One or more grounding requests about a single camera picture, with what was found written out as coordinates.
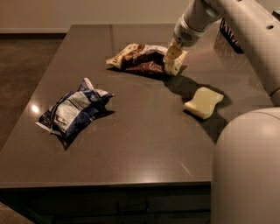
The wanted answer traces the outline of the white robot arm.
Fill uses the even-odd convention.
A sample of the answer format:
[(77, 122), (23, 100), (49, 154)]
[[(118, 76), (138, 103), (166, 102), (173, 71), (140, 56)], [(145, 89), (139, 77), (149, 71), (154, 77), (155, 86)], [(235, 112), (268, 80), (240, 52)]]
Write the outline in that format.
[(224, 18), (255, 75), (232, 89), (254, 109), (220, 133), (212, 162), (211, 224), (280, 224), (280, 24), (256, 0), (191, 0), (166, 58), (194, 46)]

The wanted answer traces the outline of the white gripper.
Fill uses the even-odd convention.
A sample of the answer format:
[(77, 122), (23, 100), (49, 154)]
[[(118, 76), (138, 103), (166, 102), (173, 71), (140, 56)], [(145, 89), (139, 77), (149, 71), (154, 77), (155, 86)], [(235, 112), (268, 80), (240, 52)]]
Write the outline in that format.
[(173, 63), (182, 54), (182, 48), (194, 46), (204, 35), (205, 30), (205, 20), (202, 17), (183, 14), (174, 27), (174, 40), (164, 55), (164, 63)]

